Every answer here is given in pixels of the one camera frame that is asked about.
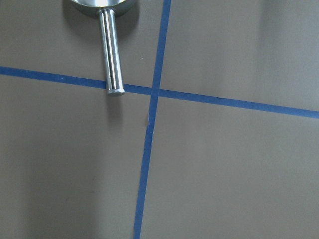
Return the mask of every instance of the metallic ladle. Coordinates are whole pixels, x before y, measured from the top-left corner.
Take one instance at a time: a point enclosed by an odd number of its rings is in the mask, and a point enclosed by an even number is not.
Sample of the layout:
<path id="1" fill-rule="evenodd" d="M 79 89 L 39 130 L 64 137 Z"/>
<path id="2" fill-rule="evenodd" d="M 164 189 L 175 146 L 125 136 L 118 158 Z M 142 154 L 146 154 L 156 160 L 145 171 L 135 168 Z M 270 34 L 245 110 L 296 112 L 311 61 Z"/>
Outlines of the metallic ladle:
<path id="1" fill-rule="evenodd" d="M 110 96 L 124 94 L 115 16 L 126 13 L 135 0 L 71 0 L 82 13 L 99 17 L 105 58 L 107 90 Z"/>

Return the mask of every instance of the blue line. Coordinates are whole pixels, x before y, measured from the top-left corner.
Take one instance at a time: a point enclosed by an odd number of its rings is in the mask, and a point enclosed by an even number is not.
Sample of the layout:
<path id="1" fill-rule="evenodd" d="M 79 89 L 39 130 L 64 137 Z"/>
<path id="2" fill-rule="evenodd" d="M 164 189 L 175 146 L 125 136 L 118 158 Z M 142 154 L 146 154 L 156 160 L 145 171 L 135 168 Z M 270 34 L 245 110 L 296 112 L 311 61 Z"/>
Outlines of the blue line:
<path id="1" fill-rule="evenodd" d="M 65 83 L 65 84 L 71 84 L 71 85 L 77 85 L 77 86 L 87 86 L 87 87 L 94 87 L 94 88 L 100 88 L 100 89 L 106 88 L 105 81 L 92 80 L 92 79 L 80 78 L 80 77 L 74 77 L 74 76 L 65 76 L 65 75 L 52 74 L 52 73 L 44 73 L 39 71 L 29 71 L 29 70 L 16 69 L 11 67 L 0 66 L 0 74 L 7 75 L 7 76 L 24 77 L 24 78 L 36 79 L 36 80 L 42 80 L 42 81 Z M 138 93 L 143 95 L 150 95 L 152 90 L 150 87 L 134 86 L 129 84 L 125 84 L 124 88 L 126 92 Z"/>
<path id="2" fill-rule="evenodd" d="M 250 110 L 267 111 L 267 112 L 274 112 L 274 113 L 280 113 L 280 114 L 286 114 L 286 115 L 303 116 L 303 117 L 319 119 L 318 111 L 296 109 L 296 108 L 290 108 L 285 106 L 275 106 L 275 105 L 268 105 L 263 103 L 219 98 L 214 96 L 205 96 L 205 95 L 198 95 L 198 94 L 178 92 L 178 91 L 169 91 L 169 90 L 160 90 L 159 96 L 166 97 L 166 98 L 179 99 L 179 100 L 202 102 L 202 103 L 209 103 L 209 104 L 215 104 L 215 105 L 231 106 L 231 107 L 244 108 L 244 109 L 250 109 Z"/>
<path id="3" fill-rule="evenodd" d="M 161 79 L 161 72 L 162 72 L 163 60 L 164 60 L 169 12 L 170 12 L 170 0 L 164 0 L 161 21 L 160 21 L 160 28 L 159 28 L 159 41 L 158 41 L 158 49 L 157 49 L 157 55 L 156 55 L 156 61 L 155 61 L 153 86 L 152 86 L 150 108 L 149 108 L 149 125 L 145 133 L 144 153 L 143 153 L 141 176 L 140 176 L 140 186 L 139 186 L 138 199 L 136 204 L 136 213 L 135 213 L 135 221 L 134 221 L 134 239 L 140 239 L 141 237 L 144 203 L 145 203 L 146 187 L 147 187 L 148 175 L 149 175 L 153 132 L 155 127 L 156 112 L 157 112 L 157 106 L 159 101 L 160 79 Z"/>

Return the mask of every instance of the gray surface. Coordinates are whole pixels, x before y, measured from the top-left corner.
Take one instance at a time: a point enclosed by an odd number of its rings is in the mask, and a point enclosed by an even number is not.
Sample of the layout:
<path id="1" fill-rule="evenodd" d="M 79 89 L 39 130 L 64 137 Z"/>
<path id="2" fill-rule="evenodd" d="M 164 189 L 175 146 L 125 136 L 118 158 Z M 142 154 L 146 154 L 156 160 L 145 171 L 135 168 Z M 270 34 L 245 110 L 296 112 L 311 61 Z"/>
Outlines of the gray surface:
<path id="1" fill-rule="evenodd" d="M 142 239 L 317 239 L 318 120 L 160 99 Z"/>
<path id="2" fill-rule="evenodd" d="M 151 86 L 161 0 L 138 0 L 117 18 L 123 79 Z M 0 1 L 0 65 L 104 80 L 98 20 L 68 0 Z"/>
<path id="3" fill-rule="evenodd" d="M 161 87 L 319 110 L 317 0 L 172 0 Z"/>
<path id="4" fill-rule="evenodd" d="M 6 76 L 0 89 L 0 238 L 132 238 L 149 96 Z"/>

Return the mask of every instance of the metal handle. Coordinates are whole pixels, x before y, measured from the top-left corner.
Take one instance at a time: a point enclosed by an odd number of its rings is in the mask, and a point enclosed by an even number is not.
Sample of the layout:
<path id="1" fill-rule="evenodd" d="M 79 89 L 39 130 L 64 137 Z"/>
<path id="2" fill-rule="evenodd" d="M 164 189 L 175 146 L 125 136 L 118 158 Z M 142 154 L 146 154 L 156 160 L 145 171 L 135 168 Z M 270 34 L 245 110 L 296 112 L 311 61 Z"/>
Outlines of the metal handle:
<path id="1" fill-rule="evenodd" d="M 107 90 L 110 96 L 124 94 L 122 72 L 115 27 L 115 12 L 111 8 L 99 11 L 100 28 L 105 58 Z"/>

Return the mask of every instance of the vertical blue line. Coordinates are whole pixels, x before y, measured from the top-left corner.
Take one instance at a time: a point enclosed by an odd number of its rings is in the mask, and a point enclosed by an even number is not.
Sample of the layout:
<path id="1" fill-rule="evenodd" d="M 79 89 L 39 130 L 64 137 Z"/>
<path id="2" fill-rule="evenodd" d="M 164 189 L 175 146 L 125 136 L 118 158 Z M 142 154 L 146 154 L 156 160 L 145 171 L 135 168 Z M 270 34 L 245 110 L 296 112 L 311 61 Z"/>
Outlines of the vertical blue line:
<path id="1" fill-rule="evenodd" d="M 136 204 L 136 213 L 135 213 L 135 222 L 134 222 L 134 239 L 140 239 L 141 237 L 144 202 L 145 202 L 146 187 L 147 187 L 148 175 L 149 175 L 153 132 L 155 127 L 156 112 L 157 112 L 158 101 L 159 101 L 160 79 L 161 79 L 161 71 L 163 67 L 169 11 L 170 11 L 170 0 L 164 0 L 161 21 L 160 21 L 160 28 L 159 28 L 159 41 L 158 41 L 157 55 L 156 55 L 154 75 L 153 75 L 153 85 L 152 85 L 152 91 L 151 91 L 151 100 L 150 100 L 150 108 L 149 108 L 149 125 L 146 129 L 146 134 L 145 134 L 144 153 L 143 153 L 141 176 L 140 176 L 140 186 L 139 186 L 138 199 Z"/>

